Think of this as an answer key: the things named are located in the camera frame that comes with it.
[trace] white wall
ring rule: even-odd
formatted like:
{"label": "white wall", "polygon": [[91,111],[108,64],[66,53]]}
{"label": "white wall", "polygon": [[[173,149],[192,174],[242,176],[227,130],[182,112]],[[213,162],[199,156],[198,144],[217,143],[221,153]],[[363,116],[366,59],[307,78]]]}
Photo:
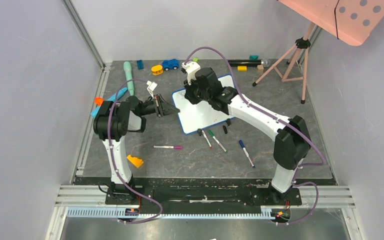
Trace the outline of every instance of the white wall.
{"label": "white wall", "polygon": [[[105,62],[185,59],[210,46],[227,58],[281,57],[308,20],[275,0],[73,0]],[[202,50],[201,59],[217,59]]]}
{"label": "white wall", "polygon": [[384,239],[384,19],[358,47],[324,31],[308,70],[338,180],[351,189],[367,239]]}
{"label": "white wall", "polygon": [[100,70],[60,0],[0,0],[0,240],[42,240]]}

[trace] whiteboard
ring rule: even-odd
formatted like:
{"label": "whiteboard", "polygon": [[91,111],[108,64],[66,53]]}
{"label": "whiteboard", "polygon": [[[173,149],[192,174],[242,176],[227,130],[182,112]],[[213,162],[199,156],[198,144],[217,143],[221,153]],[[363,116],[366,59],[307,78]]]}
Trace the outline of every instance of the whiteboard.
{"label": "whiteboard", "polygon": [[[218,78],[223,87],[233,87],[232,76],[225,75]],[[194,105],[185,98],[186,90],[180,89],[172,93],[173,103],[180,110],[177,114],[180,126],[185,134],[195,133],[198,129],[205,129],[225,122],[233,116],[214,110],[206,101]]]}

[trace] blue marker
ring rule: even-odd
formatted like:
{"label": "blue marker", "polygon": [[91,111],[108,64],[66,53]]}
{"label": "blue marker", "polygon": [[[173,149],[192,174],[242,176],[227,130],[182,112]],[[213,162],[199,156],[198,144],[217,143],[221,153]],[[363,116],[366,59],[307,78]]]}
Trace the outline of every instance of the blue marker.
{"label": "blue marker", "polygon": [[249,162],[251,163],[252,168],[255,169],[256,166],[254,165],[253,161],[252,161],[251,158],[250,158],[250,155],[248,154],[247,150],[245,149],[244,142],[242,142],[242,140],[239,140],[239,144],[240,144],[240,147],[241,147],[241,148],[243,149],[243,151],[245,152],[245,155],[246,155],[246,157],[248,158]]}
{"label": "blue marker", "polygon": [[[123,97],[123,95],[127,92],[127,87],[123,87],[120,91],[118,91],[118,95],[117,95],[117,100],[120,99],[121,97]],[[110,96],[107,101],[113,101],[115,102],[116,101],[116,94],[114,93],[114,95]],[[99,111],[99,108],[101,108],[100,106],[98,106],[97,108],[95,108],[91,113],[90,115],[92,116],[92,118],[95,118],[98,114],[98,111]]]}

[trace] pink marker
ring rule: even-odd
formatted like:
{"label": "pink marker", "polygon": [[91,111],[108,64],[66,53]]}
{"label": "pink marker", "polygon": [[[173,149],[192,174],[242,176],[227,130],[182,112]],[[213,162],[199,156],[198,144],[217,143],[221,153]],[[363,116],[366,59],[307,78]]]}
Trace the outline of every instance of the pink marker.
{"label": "pink marker", "polygon": [[152,146],[154,149],[182,149],[182,146]]}

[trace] gray table surface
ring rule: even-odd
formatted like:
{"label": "gray table surface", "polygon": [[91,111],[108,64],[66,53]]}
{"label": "gray table surface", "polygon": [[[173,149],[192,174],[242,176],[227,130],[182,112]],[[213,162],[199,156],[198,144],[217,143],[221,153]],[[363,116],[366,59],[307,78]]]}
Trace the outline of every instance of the gray table surface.
{"label": "gray table surface", "polygon": [[[291,219],[308,209],[293,209]],[[62,240],[350,240],[340,209],[316,209],[301,223],[276,226],[261,219],[157,219],[124,225],[110,218],[68,217]]]}
{"label": "gray table surface", "polygon": [[[180,69],[165,71],[154,76],[151,67],[161,64],[161,60],[144,60],[144,69],[138,70],[136,61],[130,61],[133,77],[148,79],[158,83],[154,93],[160,93],[164,99],[173,103],[172,92],[183,88],[186,75]],[[124,61],[112,63],[104,98],[110,97],[122,83],[126,81],[123,70]],[[201,67],[211,67],[218,76],[229,73],[222,60],[199,60]],[[281,72],[287,65],[278,65]],[[302,81],[281,82],[280,77],[273,70],[257,86],[252,83],[261,75],[255,68],[238,72],[233,68],[238,85],[242,92],[251,100],[271,111],[281,115],[294,117],[299,115],[306,121],[311,139],[326,156],[325,147],[315,117],[311,99],[308,94],[306,103],[301,104]],[[294,67],[290,78],[300,77],[298,67]],[[146,84],[135,82],[135,96],[145,101],[149,97]],[[219,141],[228,149],[228,153],[213,141],[213,149],[209,149],[207,142],[197,133],[185,135],[182,131],[177,114],[164,117],[147,115],[146,130],[143,133],[129,132],[126,135],[126,152],[134,157],[143,159],[144,164],[137,169],[129,163],[133,176],[155,178],[273,178],[276,162],[273,158],[274,143],[262,132],[235,118],[228,126],[228,134],[223,132],[223,124],[212,126]],[[238,141],[242,140],[255,164],[252,168]],[[182,150],[155,149],[152,145],[182,145]],[[318,163],[320,158],[311,149],[304,163]],[[83,172],[84,177],[109,177],[111,175],[107,152],[99,138],[94,135],[87,154]],[[298,173],[299,178],[330,179],[330,166],[308,167]]]}

